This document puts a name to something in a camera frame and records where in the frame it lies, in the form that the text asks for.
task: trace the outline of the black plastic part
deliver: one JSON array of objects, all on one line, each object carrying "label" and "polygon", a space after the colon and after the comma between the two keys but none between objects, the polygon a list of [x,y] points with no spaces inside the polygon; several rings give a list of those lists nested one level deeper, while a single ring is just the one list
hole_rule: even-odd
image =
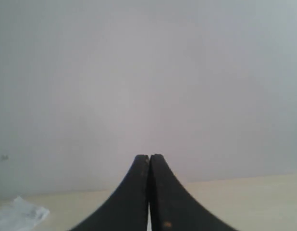
[{"label": "black plastic part", "polygon": [[71,231],[146,231],[149,157],[137,155],[109,199]]},{"label": "black plastic part", "polygon": [[185,190],[160,154],[150,158],[149,188],[153,231],[234,231]]}]

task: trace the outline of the small orange spot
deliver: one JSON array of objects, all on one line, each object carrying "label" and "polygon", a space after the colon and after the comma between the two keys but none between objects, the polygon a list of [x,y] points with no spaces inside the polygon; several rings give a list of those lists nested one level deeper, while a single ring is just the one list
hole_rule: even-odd
[{"label": "small orange spot", "polygon": [[163,226],[164,226],[165,228],[171,228],[171,227],[172,227],[172,223],[171,223],[171,222],[168,222],[168,221],[165,221],[165,222],[163,223]]}]

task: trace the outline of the beige table surface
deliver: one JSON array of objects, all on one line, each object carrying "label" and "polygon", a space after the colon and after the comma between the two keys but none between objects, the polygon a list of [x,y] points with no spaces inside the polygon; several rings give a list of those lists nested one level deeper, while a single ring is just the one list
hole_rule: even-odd
[{"label": "beige table surface", "polygon": [[[213,214],[240,231],[297,231],[297,174],[194,182],[185,184],[185,188]],[[34,231],[67,231],[111,193],[72,192],[25,199],[50,210]]]}]

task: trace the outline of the white wall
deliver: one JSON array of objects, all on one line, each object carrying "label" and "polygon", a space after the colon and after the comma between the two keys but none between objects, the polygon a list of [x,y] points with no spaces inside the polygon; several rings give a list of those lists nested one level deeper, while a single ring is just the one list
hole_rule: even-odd
[{"label": "white wall", "polygon": [[297,0],[0,0],[0,197],[297,171]]}]

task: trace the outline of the crumpled plastic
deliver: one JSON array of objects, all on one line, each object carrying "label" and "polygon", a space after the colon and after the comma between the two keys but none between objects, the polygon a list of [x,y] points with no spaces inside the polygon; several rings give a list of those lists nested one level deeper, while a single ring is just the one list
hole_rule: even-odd
[{"label": "crumpled plastic", "polygon": [[49,210],[21,197],[0,208],[0,231],[31,231],[46,218]]}]

